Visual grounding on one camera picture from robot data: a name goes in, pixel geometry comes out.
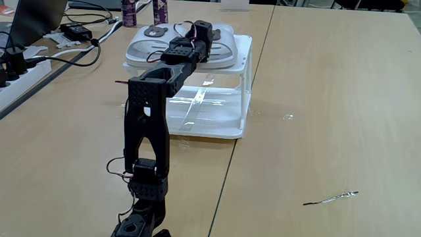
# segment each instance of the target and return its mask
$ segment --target power strip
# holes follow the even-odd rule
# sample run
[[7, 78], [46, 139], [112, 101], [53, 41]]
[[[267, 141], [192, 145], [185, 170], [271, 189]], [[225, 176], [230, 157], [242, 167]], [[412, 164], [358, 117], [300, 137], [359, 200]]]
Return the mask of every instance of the power strip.
[[20, 75], [18, 80], [6, 82], [8, 86], [0, 88], [0, 111], [7, 108], [13, 101], [37, 84], [44, 76], [51, 72], [50, 60], [37, 64]]

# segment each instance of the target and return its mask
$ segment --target power adapter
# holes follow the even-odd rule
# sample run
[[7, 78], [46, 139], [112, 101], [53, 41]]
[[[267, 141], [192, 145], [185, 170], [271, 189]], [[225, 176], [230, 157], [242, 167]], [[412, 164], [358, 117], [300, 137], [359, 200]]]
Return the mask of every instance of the power adapter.
[[9, 77], [8, 81], [14, 81], [19, 79], [19, 75], [13, 70], [11, 62], [6, 63], [6, 73]]
[[92, 31], [81, 26], [79, 23], [68, 23], [60, 25], [61, 32], [73, 41], [84, 41], [92, 39]]
[[9, 71], [13, 70], [18, 75], [22, 75], [27, 72], [26, 61], [24, 59], [24, 50], [21, 50], [18, 47], [8, 48], [6, 49], [5, 58], [8, 62]]
[[9, 77], [7, 76], [6, 70], [3, 68], [3, 65], [0, 65], [0, 88], [5, 88]]

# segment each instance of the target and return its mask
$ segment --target red wire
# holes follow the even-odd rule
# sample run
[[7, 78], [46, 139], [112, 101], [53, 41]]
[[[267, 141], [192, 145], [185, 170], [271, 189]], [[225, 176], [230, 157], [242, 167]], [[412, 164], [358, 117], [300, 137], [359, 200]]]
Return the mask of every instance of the red wire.
[[194, 38], [196, 38], [197, 37], [197, 30], [196, 30], [196, 25], [192, 22], [192, 21], [190, 21], [190, 20], [185, 20], [185, 21], [183, 21], [183, 22], [185, 22], [185, 23], [190, 23], [192, 26], [193, 26], [193, 29], [194, 29]]
[[111, 162], [113, 162], [113, 161], [115, 161], [115, 160], [117, 160], [117, 159], [123, 159], [123, 158], [124, 158], [124, 157], [117, 157], [117, 158], [111, 159], [111, 160], [107, 163], [107, 172], [109, 172], [110, 174], [115, 174], [115, 175], [118, 175], [118, 176], [120, 176], [120, 177], [122, 177], [122, 178], [133, 178], [133, 175], [131, 175], [131, 176], [127, 176], [127, 175], [124, 175], [124, 174], [119, 173], [119, 172], [111, 172], [111, 171], [110, 171], [109, 166], [110, 166]]
[[146, 62], [148, 62], [148, 63], [154, 63], [154, 62], [159, 61], [159, 60], [160, 60], [160, 58], [158, 58], [158, 59], [154, 59], [154, 60], [152, 60], [152, 61], [150, 61], [150, 60], [149, 60], [149, 59], [151, 58], [151, 56], [152, 56], [152, 55], [154, 55], [155, 53], [164, 53], [164, 51], [162, 51], [162, 50], [156, 50], [156, 51], [154, 51], [154, 52], [150, 53], [150, 54], [147, 56], [147, 58], [146, 58]]
[[135, 201], [135, 199], [134, 199], [134, 194], [132, 194], [132, 196], [133, 196], [132, 206], [131, 206], [128, 210], [123, 211], [122, 213], [117, 214], [117, 221], [118, 221], [118, 223], [119, 223], [119, 224], [121, 224], [121, 219], [120, 219], [120, 217], [121, 217], [121, 216], [124, 216], [124, 215], [125, 215], [125, 214], [127, 214], [127, 213], [129, 213], [129, 212], [133, 209], [133, 207], [134, 207], [134, 201]]

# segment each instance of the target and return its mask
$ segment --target wooden table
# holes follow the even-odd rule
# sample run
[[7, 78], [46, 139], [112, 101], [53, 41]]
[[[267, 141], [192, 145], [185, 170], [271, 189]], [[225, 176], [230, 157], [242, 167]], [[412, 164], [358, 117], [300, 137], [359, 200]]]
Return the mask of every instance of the wooden table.
[[[66, 11], [66, 13], [67, 14], [86, 14], [86, 13], [106, 14], [104, 13], [104, 11], [91, 11], [91, 10], [79, 10], [79, 9], [69, 9]], [[113, 12], [113, 16], [121, 16], [121, 13]], [[97, 20], [98, 16], [71, 16], [71, 19], [79, 20], [82, 22], [89, 22], [89, 21]], [[62, 23], [67, 23], [67, 22], [70, 22], [70, 21], [66, 17], [63, 17]], [[101, 24], [90, 24], [90, 25], [87, 25], [86, 27], [92, 31], [92, 36], [94, 38], [100, 38], [101, 36], [104, 36], [106, 33], [108, 33], [108, 31], [112, 28], [112, 26], [113, 26], [112, 24], [107, 25], [105, 23], [101, 23]], [[57, 43], [55, 43], [53, 40], [41, 38], [37, 40], [35, 43], [33, 43], [32, 45], [48, 47], [47, 50], [40, 51], [38, 55], [52, 56], [55, 53], [69, 50], [69, 49], [75, 49], [75, 48], [84, 49], [84, 48], [89, 47], [91, 44], [90, 42], [82, 42], [82, 44], [80, 45], [75, 45], [72, 47], [63, 47], [62, 49], [59, 49], [57, 48]], [[83, 54], [81, 55], [79, 54], [80, 52], [67, 53], [67, 54], [61, 55], [60, 58], [65, 59], [67, 61], [71, 61], [72, 59], [83, 57]], [[47, 74], [46, 76], [44, 76], [44, 78], [41, 79], [36, 85], [33, 85], [26, 93], [22, 94], [18, 99], [13, 101], [6, 109], [0, 111], [0, 119], [3, 118], [4, 116], [7, 116], [9, 112], [11, 112], [13, 109], [18, 107], [28, 97], [36, 93], [36, 91], [39, 90], [38, 88], [41, 88], [44, 84], [47, 84], [51, 80], [54, 80], [54, 78], [56, 78], [57, 75], [59, 75], [60, 71], [64, 71], [67, 69], [67, 66], [68, 65], [60, 61], [51, 61], [51, 72]]]
[[420, 62], [405, 14], [276, 7], [211, 236], [418, 236]]
[[[169, 2], [170, 21], [225, 22], [254, 41], [254, 68], [273, 6], [222, 12], [218, 3]], [[139, 13], [144, 25], [152, 8]], [[105, 164], [122, 155], [126, 47], [137, 29], [121, 28], [102, 46], [99, 62], [72, 66], [0, 121], [0, 236], [110, 236], [131, 197]], [[81, 63], [90, 62], [96, 51]], [[190, 83], [199, 83], [194, 74]], [[207, 236], [235, 141], [174, 136], [162, 227], [174, 236]], [[144, 142], [140, 155], [153, 158]], [[121, 170], [117, 162], [111, 168]]]

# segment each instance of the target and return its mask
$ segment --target laptop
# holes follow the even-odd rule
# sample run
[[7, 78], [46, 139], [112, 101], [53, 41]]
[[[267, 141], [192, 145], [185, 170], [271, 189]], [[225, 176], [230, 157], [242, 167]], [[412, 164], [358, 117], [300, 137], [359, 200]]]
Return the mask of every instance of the laptop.
[[[60, 26], [66, 4], [67, 0], [20, 0], [13, 22], [0, 22], [0, 31], [11, 35], [14, 46], [29, 46]], [[6, 46], [11, 47], [11, 41], [0, 34], [0, 47]]]

